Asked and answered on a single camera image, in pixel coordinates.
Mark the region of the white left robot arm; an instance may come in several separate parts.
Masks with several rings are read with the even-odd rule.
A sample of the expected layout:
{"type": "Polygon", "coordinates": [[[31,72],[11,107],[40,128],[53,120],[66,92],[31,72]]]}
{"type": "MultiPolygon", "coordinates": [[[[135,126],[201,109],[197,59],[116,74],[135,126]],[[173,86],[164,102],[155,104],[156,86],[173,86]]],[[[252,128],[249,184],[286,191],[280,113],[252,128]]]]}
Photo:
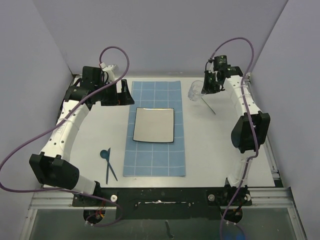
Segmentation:
{"type": "Polygon", "coordinates": [[[29,164],[38,182],[50,187],[84,193],[84,200],[95,206],[102,199],[100,183],[80,174],[79,169],[70,163],[74,141],[82,122],[92,106],[133,105],[126,79],[121,80],[121,91],[114,84],[117,65],[101,63],[99,67],[84,66],[82,77],[69,86],[60,107],[60,116],[48,142],[39,154],[32,154],[29,164]]]}

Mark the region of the square white plate black rim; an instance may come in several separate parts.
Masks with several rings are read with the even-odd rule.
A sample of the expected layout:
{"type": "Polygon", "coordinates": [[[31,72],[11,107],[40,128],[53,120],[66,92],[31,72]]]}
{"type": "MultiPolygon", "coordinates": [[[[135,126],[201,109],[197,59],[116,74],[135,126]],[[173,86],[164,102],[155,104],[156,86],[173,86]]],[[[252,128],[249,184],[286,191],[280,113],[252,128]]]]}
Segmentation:
{"type": "Polygon", "coordinates": [[[138,107],[132,139],[143,143],[173,143],[174,126],[173,108],[138,107]]]}

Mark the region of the blue checked cloth napkin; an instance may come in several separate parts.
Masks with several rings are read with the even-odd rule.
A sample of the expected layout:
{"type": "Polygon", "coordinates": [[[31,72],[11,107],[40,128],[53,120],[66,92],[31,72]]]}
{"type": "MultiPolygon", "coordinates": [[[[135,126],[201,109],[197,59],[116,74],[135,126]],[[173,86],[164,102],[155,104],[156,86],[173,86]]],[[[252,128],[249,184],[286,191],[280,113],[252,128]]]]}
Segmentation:
{"type": "Polygon", "coordinates": [[[186,174],[182,86],[180,81],[133,81],[123,164],[124,177],[183,177],[186,174]],[[138,108],[172,109],[173,141],[135,141],[138,108]]]}

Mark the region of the clear wine glass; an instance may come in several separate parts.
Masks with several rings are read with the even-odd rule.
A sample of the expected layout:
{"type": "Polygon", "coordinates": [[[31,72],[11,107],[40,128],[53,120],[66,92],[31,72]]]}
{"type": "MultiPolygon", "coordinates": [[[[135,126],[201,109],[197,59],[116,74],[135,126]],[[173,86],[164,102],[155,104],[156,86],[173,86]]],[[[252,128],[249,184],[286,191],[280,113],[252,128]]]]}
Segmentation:
{"type": "Polygon", "coordinates": [[[195,80],[190,85],[187,96],[191,101],[196,102],[204,96],[204,94],[202,93],[203,85],[204,83],[200,80],[195,80]]]}

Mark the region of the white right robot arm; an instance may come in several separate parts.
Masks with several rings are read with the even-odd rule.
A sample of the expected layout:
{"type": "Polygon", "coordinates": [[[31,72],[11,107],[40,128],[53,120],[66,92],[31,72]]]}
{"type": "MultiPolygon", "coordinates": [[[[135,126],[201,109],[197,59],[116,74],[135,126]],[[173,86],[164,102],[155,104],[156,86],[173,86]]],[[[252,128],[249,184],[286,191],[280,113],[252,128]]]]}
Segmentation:
{"type": "Polygon", "coordinates": [[[226,179],[223,200],[230,205],[246,197],[244,188],[253,159],[259,155],[260,146],[267,138],[271,117],[255,103],[240,67],[228,64],[227,56],[210,58],[205,64],[201,94],[212,95],[225,91],[237,113],[231,134],[231,143],[238,149],[239,157],[226,179]]]}

